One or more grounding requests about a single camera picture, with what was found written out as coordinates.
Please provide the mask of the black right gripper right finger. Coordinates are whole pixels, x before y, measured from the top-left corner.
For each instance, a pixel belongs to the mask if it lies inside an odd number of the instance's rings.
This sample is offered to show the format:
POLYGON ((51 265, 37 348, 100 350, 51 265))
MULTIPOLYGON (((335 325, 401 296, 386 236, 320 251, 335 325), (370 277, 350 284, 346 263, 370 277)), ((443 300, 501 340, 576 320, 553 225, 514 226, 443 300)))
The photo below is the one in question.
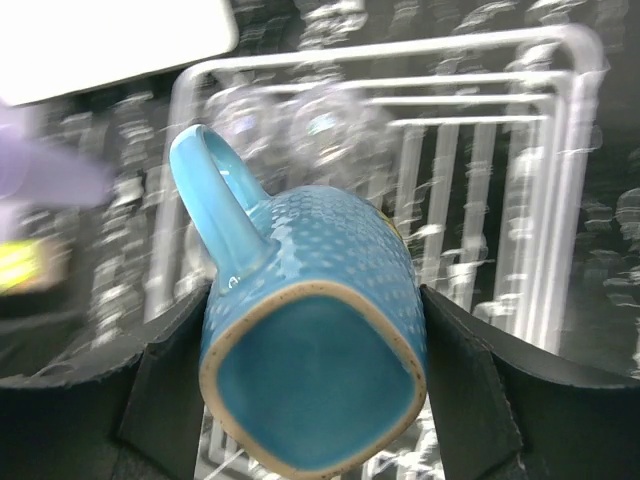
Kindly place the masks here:
POLYGON ((427 286, 421 297, 446 478, 638 478, 638 380, 537 348, 427 286))

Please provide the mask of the teal floral ceramic mug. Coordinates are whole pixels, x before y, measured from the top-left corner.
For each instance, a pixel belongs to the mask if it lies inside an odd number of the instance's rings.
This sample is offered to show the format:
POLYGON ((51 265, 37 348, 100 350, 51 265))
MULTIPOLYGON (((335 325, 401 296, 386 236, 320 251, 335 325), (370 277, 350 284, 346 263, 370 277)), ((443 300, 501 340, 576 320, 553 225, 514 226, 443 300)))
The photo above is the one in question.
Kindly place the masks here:
POLYGON ((199 385, 223 429, 290 479, 332 478, 402 434, 426 399, 426 328, 390 220, 330 186, 267 194, 205 125, 169 166, 217 270, 199 385))

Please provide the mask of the clear glass cup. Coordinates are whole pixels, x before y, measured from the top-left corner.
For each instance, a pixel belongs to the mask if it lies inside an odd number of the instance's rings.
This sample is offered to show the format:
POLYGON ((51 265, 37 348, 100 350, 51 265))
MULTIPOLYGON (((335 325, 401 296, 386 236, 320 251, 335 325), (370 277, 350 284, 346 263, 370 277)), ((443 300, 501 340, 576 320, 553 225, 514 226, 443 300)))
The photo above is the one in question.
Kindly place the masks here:
POLYGON ((292 100, 292 157, 312 182, 355 189, 391 170, 395 138, 389 121, 386 110, 360 91, 321 84, 292 100))
POLYGON ((202 118, 245 162, 283 168, 289 121, 294 101, 263 87, 241 85, 213 94, 204 104, 202 118))

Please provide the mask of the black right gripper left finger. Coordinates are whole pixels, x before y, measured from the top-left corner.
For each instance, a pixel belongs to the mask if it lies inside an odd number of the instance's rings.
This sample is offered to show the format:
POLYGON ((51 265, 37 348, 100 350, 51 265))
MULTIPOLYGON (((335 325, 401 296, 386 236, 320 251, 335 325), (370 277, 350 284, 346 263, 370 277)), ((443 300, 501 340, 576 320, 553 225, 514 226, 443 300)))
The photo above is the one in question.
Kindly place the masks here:
POLYGON ((1 323, 5 479, 189 479, 203 402, 197 364, 206 288, 70 359, 77 313, 1 323))

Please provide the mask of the lavender plastic cup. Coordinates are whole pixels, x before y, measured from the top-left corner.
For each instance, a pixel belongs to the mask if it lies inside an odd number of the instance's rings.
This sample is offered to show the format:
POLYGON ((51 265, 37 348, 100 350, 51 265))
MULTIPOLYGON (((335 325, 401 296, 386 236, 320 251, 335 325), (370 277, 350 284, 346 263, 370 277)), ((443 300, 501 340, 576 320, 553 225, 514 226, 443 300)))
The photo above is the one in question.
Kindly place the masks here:
POLYGON ((113 198, 115 174, 105 163, 25 133, 28 114, 1 105, 1 199, 41 207, 93 208, 113 198))

